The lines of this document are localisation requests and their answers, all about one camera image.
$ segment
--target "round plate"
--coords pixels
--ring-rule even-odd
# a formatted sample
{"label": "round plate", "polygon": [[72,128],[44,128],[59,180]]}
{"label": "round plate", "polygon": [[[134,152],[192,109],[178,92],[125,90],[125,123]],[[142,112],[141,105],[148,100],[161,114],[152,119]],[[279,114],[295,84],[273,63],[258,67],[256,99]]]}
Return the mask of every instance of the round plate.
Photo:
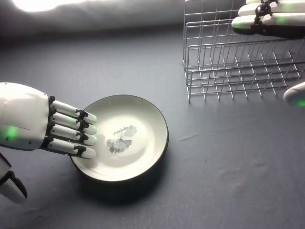
{"label": "round plate", "polygon": [[131,95],[100,99],[85,111],[97,117],[95,159],[72,157],[85,175],[108,182],[135,178],[155,165],[168,145],[166,121],[152,103]]}

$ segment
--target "metal wire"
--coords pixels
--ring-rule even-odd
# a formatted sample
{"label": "metal wire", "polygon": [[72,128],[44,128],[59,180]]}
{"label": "metal wire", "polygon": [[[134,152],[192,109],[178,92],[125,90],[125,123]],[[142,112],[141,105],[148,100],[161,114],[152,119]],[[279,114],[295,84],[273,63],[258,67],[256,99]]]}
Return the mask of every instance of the metal wire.
{"label": "metal wire", "polygon": [[220,9],[217,0],[215,9],[205,12],[206,3],[186,0],[184,6],[183,68],[189,102],[198,94],[204,99],[216,94],[220,99],[230,93],[234,99],[251,92],[263,97],[271,90],[277,95],[279,89],[302,78],[304,40],[234,33],[231,23],[240,6],[232,0],[228,9]]}

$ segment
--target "metal wire basket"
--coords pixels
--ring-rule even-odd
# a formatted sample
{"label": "metal wire basket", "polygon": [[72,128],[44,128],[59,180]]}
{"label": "metal wire basket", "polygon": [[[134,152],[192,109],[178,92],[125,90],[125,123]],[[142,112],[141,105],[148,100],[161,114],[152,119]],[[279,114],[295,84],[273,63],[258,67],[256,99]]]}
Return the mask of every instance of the metal wire basket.
{"label": "metal wire basket", "polygon": [[274,94],[300,80],[305,69],[304,40],[286,40],[261,35],[240,35],[232,20],[243,5],[232,0],[186,0],[184,8],[183,65],[189,102],[192,95]]}

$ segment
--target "white plate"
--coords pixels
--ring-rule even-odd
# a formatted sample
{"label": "white plate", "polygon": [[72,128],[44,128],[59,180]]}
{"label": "white plate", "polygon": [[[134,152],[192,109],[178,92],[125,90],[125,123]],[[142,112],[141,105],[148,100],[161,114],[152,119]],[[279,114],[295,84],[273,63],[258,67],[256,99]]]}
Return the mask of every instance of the white plate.
{"label": "white plate", "polygon": [[131,95],[114,95],[88,106],[97,116],[95,159],[72,157],[85,175],[108,182],[129,180],[149,170],[164,155],[168,128],[150,102]]}

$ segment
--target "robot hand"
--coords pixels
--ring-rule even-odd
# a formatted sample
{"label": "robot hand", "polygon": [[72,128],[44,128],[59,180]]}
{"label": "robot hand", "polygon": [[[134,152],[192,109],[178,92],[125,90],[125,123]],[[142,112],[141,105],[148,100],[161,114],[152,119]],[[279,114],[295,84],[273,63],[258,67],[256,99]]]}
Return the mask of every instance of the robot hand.
{"label": "robot hand", "polygon": [[281,38],[305,36],[305,0],[247,0],[232,21],[235,32]]}
{"label": "robot hand", "polygon": [[[0,83],[0,146],[94,158],[96,116],[55,100],[34,88]],[[27,192],[0,154],[0,193],[21,203]]]}

